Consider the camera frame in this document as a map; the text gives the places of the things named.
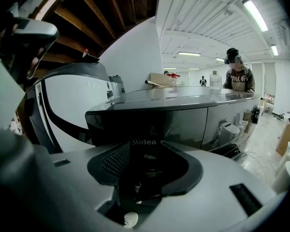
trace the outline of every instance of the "gray lid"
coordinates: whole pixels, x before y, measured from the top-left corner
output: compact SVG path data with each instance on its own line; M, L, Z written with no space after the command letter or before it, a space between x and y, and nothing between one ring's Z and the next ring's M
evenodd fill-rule
M90 109L86 114L114 110L182 110L259 99L257 94L209 87L168 87L132 91Z

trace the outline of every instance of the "white floor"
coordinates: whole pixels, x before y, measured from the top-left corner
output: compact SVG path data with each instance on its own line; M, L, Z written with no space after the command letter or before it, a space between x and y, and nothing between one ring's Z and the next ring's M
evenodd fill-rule
M284 125L284 121L263 113L246 148L246 151L251 152L242 164L244 169L270 186L276 178L274 168L277 168L281 159L276 152L276 146Z

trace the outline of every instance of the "cable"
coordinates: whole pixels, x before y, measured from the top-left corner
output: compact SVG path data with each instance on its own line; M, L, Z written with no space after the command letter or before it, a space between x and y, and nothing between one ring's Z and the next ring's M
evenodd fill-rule
M248 153L248 155L249 155L251 158L253 158L253 159L257 159L258 164L259 164L262 168L265 168L265 171L266 171L266 169L267 169L267 167L268 167L269 165L272 165L273 170L274 170L274 174L275 174L275 176L277 176L275 166L273 165L272 162L269 161L268 163L266 163L265 159L264 159L262 156L258 156L258 153L257 153L257 152L252 151L252 147L250 147L250 146L248 146L248 151L245 151L245 152ZM263 165L260 163L259 158L263 159L263 163L264 163ZM265 182L267 183L266 172L264 172L264 176L265 176Z

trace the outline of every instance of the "white bottle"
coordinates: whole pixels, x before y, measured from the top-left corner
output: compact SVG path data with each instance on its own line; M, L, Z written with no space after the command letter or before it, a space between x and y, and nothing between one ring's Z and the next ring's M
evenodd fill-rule
M209 76L209 87L213 89L221 89L222 77L218 75L218 71L213 71L213 74Z

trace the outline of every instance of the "gray hoodie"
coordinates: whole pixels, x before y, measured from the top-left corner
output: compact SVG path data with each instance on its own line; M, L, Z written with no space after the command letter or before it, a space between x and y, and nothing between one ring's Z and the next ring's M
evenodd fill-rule
M251 69L244 66L240 72L235 72L234 69L228 70L223 87L254 93L255 79Z

